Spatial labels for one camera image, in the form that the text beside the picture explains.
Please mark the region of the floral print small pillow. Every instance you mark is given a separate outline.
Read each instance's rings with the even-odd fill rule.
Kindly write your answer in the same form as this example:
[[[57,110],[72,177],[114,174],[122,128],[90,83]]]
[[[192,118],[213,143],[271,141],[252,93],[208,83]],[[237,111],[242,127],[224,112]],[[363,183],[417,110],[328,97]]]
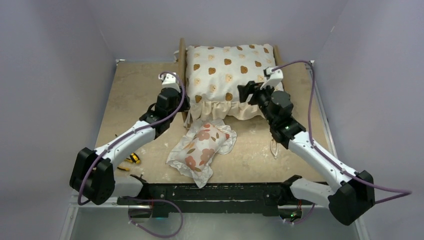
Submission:
[[[230,153],[236,140],[237,133],[222,119],[198,119],[171,150],[166,164],[192,178],[201,189],[213,175],[210,164],[214,156]]]

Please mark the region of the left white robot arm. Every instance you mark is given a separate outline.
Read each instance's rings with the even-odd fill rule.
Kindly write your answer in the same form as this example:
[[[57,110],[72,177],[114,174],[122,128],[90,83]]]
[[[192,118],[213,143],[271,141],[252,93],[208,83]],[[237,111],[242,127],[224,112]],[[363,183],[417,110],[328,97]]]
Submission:
[[[142,146],[154,141],[169,127],[179,112],[188,109],[184,87],[164,87],[157,101],[126,132],[94,150],[87,147],[77,154],[69,185],[78,191],[77,203],[105,203],[110,197],[130,197],[138,205],[146,203],[149,191],[141,177],[116,178],[118,166]]]

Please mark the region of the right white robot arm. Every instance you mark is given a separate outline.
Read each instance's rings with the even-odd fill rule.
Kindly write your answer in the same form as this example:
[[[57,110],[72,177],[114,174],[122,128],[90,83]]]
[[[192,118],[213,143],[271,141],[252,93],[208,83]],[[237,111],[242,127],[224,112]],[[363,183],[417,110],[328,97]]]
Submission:
[[[329,209],[332,216],[345,226],[351,225],[375,205],[373,176],[347,166],[314,141],[292,116],[291,96],[271,86],[249,81],[238,85],[239,100],[257,105],[269,124],[272,138],[313,167],[325,184],[298,178],[281,189],[280,196],[288,204],[306,200]]]

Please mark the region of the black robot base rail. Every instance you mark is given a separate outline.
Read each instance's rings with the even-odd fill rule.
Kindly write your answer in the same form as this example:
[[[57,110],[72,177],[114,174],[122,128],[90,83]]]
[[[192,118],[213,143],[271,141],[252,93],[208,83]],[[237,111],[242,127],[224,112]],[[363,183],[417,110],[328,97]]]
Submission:
[[[118,205],[147,206],[154,218],[170,213],[280,215],[280,206],[297,205],[298,200],[282,182],[148,183],[135,198],[119,197]]]

